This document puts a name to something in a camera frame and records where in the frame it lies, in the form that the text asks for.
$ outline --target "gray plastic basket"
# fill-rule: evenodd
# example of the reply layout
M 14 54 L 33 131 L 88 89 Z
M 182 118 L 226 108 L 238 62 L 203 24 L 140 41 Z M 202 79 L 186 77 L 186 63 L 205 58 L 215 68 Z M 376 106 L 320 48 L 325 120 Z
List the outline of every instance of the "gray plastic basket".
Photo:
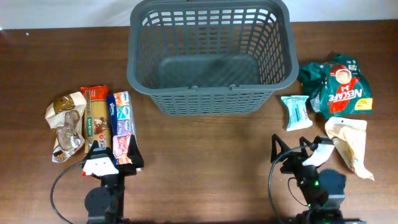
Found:
M 142 1 L 130 23 L 127 79 L 166 114 L 250 113 L 299 72 L 280 0 Z

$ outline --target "white wet wipes pack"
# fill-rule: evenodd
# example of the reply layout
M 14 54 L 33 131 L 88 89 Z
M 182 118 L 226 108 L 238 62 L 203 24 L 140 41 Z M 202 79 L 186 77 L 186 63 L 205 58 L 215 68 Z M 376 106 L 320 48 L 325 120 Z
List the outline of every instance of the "white wet wipes pack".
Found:
M 289 124 L 286 131 L 308 128 L 312 121 L 308 118 L 305 102 L 308 96 L 282 96 L 281 100 L 289 110 Z

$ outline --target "white wall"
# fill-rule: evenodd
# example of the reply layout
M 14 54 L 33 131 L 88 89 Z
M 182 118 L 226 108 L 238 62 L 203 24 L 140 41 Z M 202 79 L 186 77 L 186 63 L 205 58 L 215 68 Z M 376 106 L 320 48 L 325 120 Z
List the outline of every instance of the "white wall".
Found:
M 0 27 L 129 26 L 141 0 L 0 0 Z M 291 21 L 398 19 L 398 0 L 284 0 Z

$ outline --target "paper bag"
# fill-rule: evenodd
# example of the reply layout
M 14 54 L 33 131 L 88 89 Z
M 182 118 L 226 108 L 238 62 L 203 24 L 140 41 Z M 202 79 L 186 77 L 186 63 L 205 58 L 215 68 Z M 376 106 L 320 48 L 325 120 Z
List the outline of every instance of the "paper bag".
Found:
M 347 166 L 361 178 L 374 180 L 364 166 L 366 125 L 363 120 L 331 117 L 325 129 Z

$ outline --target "food package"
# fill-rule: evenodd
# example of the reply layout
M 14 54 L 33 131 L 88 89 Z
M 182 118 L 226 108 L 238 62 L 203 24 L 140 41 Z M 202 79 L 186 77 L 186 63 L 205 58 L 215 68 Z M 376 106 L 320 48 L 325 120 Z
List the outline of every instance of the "food package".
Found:
M 314 112 L 326 119 L 372 112 L 369 83 L 353 57 L 337 54 L 328 63 L 310 63 L 300 69 L 298 77 Z
M 87 101 L 85 110 L 85 154 L 90 150 L 94 141 L 98 141 L 99 147 L 112 148 L 109 114 L 106 105 L 108 87 L 82 87 L 81 92 Z
M 325 129 L 347 166 L 359 177 L 374 180 L 364 166 L 366 125 L 363 120 L 331 117 Z
M 312 121 L 308 118 L 305 102 L 308 96 L 282 96 L 281 100 L 289 111 L 289 123 L 286 131 L 308 128 Z
M 108 109 L 113 130 L 113 154 L 116 165 L 132 163 L 127 157 L 131 135 L 136 136 L 132 106 L 127 91 L 115 93 L 107 97 Z
M 45 119 L 56 132 L 53 162 L 65 162 L 85 143 L 81 135 L 81 118 L 86 100 L 80 92 L 55 100 L 46 110 Z

